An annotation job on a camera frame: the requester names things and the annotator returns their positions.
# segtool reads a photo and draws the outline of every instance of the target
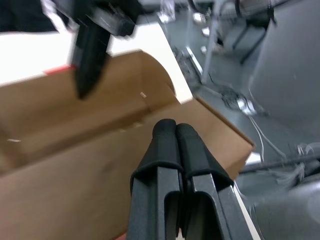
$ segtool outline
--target gray floor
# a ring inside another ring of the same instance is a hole
[[[201,33],[201,28],[204,26],[193,24],[190,34],[187,36],[187,16],[188,13],[182,11],[181,13],[176,14],[175,22],[167,25],[161,24],[161,26],[171,47],[184,50],[188,41],[194,55],[201,66],[204,67],[205,56],[200,51],[200,47],[206,45],[208,41],[208,39],[203,37]],[[155,21],[159,21],[155,14],[141,17],[140,19],[141,23],[151,23]],[[231,49],[231,45],[234,43],[240,31],[244,27],[244,22],[238,21],[237,25],[232,29],[225,40],[225,46],[227,49]],[[244,65],[240,64],[240,59],[251,48],[262,33],[262,29],[251,28],[239,43],[235,51],[230,50],[224,56],[213,56],[210,69],[212,79],[215,81],[230,83],[235,90],[245,93],[247,82],[259,57],[260,48],[257,48]],[[232,124],[239,128],[256,144],[255,151],[258,153],[261,152],[262,145],[260,138],[247,116],[239,111],[226,108],[220,97],[212,94],[210,90],[199,84],[198,77],[195,77],[194,79],[187,79],[187,82],[194,95],[202,97],[221,114],[223,114]],[[212,90],[216,90],[215,86],[211,82],[209,82],[207,86]],[[311,135],[290,129],[270,117],[255,116],[254,119],[269,140],[288,157],[297,156],[297,145],[299,143],[319,141]],[[264,160],[266,162],[281,161],[279,155],[275,153],[266,142],[264,143],[264,148]],[[278,186],[273,177],[261,176],[255,173],[239,176],[237,184],[240,191],[247,197],[252,197],[251,199],[260,197],[268,192],[274,193],[286,188]]]

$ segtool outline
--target chair leg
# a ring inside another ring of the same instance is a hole
[[[240,40],[243,38],[243,36],[246,34],[246,32],[248,31],[249,26],[246,25],[245,28],[242,30],[242,32],[240,33],[240,35],[238,36],[238,38],[235,40],[234,44],[232,45],[232,49],[235,49],[236,46],[238,45],[238,43],[240,42]]]
[[[259,46],[259,44],[262,42],[262,40],[265,38],[267,34],[267,31],[263,33],[263,35],[259,38],[259,40],[253,45],[253,47],[250,49],[250,51],[247,52],[247,54],[241,59],[240,64],[244,64],[244,62],[251,56],[251,54],[256,50],[256,48]]]

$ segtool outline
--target red edge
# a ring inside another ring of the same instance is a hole
[[[115,240],[126,240],[126,234],[124,233],[123,235],[117,237]]]
[[[74,65],[63,65],[59,66],[50,70],[45,70],[43,71],[46,75],[52,75],[52,74],[57,74],[57,73],[62,73],[64,71],[67,71],[69,69],[75,69],[76,67]]]

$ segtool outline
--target white table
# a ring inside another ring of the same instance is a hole
[[[44,71],[70,63],[75,34],[0,34],[0,86],[43,76]],[[177,99],[183,103],[192,93],[158,23],[138,25],[131,37],[112,37],[112,56],[142,50],[153,56],[171,77]]]

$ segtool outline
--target open cardboard box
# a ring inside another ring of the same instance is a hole
[[[180,104],[166,70],[113,57],[86,100],[73,69],[0,87],[2,240],[111,240],[126,232],[130,176],[164,118],[188,123],[234,179],[254,145],[201,99]]]

